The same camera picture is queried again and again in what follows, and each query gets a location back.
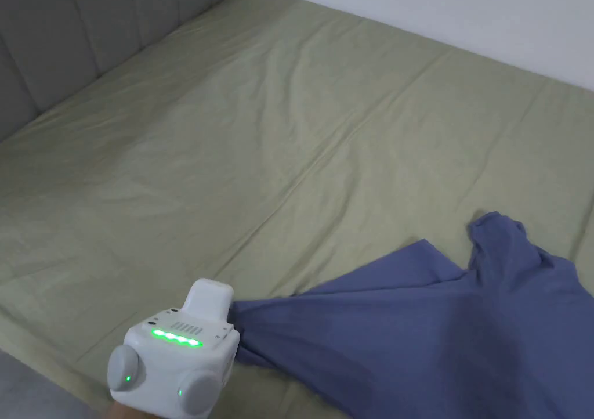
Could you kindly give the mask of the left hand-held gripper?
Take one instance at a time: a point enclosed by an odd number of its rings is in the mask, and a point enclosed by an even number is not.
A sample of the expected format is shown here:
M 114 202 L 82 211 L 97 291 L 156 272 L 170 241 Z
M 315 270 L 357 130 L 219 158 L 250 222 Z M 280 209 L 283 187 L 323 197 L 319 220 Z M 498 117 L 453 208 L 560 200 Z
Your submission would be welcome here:
M 130 327 L 108 361 L 112 397 L 145 413 L 211 413 L 240 342 L 228 321 L 233 297 L 229 285 L 201 278 L 182 307 Z

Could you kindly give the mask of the person's left hand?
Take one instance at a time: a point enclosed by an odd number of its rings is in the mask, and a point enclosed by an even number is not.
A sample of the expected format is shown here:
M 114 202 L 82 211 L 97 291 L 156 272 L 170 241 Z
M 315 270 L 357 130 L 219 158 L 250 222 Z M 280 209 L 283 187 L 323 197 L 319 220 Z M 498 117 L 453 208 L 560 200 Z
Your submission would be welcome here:
M 119 402 L 114 402 L 109 406 L 107 412 L 105 413 L 104 418 L 106 418 L 106 419 L 137 419 L 137 418 L 145 418 L 145 415 L 142 411 L 133 409 L 130 406 L 125 406 L 123 404 L 120 404 Z

